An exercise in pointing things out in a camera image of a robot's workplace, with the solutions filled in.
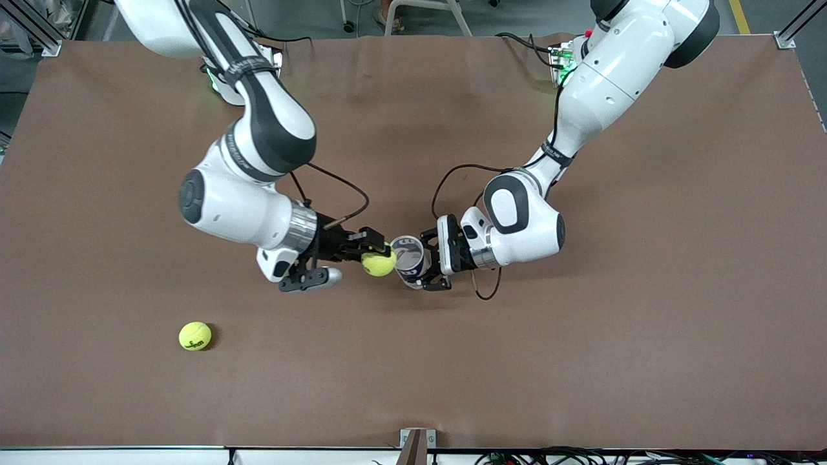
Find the yellow tennis ball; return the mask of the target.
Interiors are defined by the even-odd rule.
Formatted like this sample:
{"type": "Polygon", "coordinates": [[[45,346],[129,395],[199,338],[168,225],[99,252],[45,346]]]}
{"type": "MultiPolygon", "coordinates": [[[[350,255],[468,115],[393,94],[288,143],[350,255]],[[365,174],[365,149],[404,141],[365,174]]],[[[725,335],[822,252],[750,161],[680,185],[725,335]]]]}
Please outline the yellow tennis ball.
{"type": "Polygon", "coordinates": [[[189,322],[178,332],[178,344],[187,351],[204,350],[212,339],[212,329],[204,322],[189,322]]]}
{"type": "Polygon", "coordinates": [[[397,255],[393,249],[390,249],[389,256],[381,253],[366,253],[361,256],[362,268],[370,276],[388,276],[395,271],[396,264],[397,255]]]}

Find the white blue tennis ball can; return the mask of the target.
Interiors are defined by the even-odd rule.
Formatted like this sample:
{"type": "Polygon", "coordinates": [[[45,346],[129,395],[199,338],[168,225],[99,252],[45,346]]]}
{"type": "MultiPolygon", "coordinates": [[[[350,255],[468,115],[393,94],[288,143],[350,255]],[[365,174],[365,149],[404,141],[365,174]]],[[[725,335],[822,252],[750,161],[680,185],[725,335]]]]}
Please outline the white blue tennis ball can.
{"type": "Polygon", "coordinates": [[[430,267],[426,249],[416,236],[398,236],[391,242],[396,256],[395,270],[405,285],[412,289],[423,289],[422,277],[430,267]]]}

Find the brown table cover sheet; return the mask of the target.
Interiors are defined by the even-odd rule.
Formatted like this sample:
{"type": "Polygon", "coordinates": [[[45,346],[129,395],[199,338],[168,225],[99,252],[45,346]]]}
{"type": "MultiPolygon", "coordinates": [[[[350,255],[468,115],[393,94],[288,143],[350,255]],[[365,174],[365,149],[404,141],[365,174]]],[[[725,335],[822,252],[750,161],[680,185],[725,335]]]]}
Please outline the brown table cover sheet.
{"type": "Polygon", "coordinates": [[[184,223],[240,114],[198,67],[39,63],[0,167],[0,447],[827,448],[827,134],[771,36],[661,71],[550,192],[561,252],[487,302],[358,263],[284,294],[184,223]]]}

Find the white stand legs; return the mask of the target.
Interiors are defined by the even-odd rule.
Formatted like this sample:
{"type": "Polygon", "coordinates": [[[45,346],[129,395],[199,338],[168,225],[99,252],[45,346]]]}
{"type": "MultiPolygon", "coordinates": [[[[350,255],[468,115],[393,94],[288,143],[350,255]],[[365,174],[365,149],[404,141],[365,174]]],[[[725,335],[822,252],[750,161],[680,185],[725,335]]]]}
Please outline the white stand legs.
{"type": "Polygon", "coordinates": [[[393,21],[395,21],[396,10],[400,6],[451,12],[463,35],[472,36],[458,0],[391,0],[385,17],[384,36],[393,35],[393,21]]]}

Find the metal bracket with brown post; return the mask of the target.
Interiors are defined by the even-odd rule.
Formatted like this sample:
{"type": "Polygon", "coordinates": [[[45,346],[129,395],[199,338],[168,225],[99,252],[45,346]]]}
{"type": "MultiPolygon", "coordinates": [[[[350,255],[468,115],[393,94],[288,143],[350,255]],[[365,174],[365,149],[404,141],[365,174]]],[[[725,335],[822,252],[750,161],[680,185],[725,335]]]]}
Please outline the metal bracket with brown post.
{"type": "Polygon", "coordinates": [[[427,428],[407,428],[399,431],[399,453],[395,465],[438,465],[437,430],[427,428]]]}

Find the white table edge rail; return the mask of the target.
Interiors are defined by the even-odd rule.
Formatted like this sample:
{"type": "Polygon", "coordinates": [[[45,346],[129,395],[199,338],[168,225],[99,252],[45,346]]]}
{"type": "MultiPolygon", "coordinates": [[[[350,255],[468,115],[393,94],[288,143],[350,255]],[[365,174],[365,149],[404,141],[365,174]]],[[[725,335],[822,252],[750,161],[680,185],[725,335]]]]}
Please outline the white table edge rail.
{"type": "MultiPolygon", "coordinates": [[[[0,448],[0,465],[395,465],[399,448],[66,446],[0,448]]],[[[435,448],[438,465],[827,465],[818,451],[664,448],[435,448]]]]}

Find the aluminium frame post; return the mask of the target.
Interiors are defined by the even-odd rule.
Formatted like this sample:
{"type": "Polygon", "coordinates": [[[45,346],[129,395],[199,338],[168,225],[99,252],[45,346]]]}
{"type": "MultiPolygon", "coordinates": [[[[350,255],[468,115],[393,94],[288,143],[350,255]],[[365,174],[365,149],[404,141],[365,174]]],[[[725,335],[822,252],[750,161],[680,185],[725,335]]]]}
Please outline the aluminium frame post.
{"type": "Polygon", "coordinates": [[[819,13],[827,8],[827,0],[809,0],[806,6],[789,21],[782,30],[774,30],[773,38],[778,50],[795,49],[795,36],[819,13]]]}
{"type": "Polygon", "coordinates": [[[0,27],[3,24],[12,37],[0,35],[0,51],[15,58],[57,57],[65,40],[49,21],[44,0],[0,0],[0,27]]]}

